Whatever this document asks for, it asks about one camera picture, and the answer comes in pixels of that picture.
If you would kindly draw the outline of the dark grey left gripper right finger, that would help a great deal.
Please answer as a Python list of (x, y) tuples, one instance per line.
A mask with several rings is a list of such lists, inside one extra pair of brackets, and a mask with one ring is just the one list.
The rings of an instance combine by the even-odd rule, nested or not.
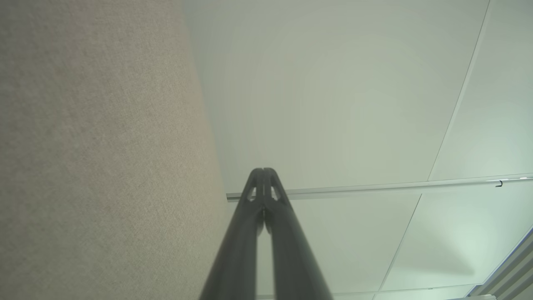
[(272, 243), (277, 300), (333, 297), (278, 174), (265, 168), (265, 224)]

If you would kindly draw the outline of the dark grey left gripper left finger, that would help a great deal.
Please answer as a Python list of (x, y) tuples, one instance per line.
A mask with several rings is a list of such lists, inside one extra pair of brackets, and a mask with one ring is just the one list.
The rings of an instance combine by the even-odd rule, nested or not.
[(257, 237), (264, 224), (264, 169), (253, 169), (229, 223), (201, 300), (256, 298)]

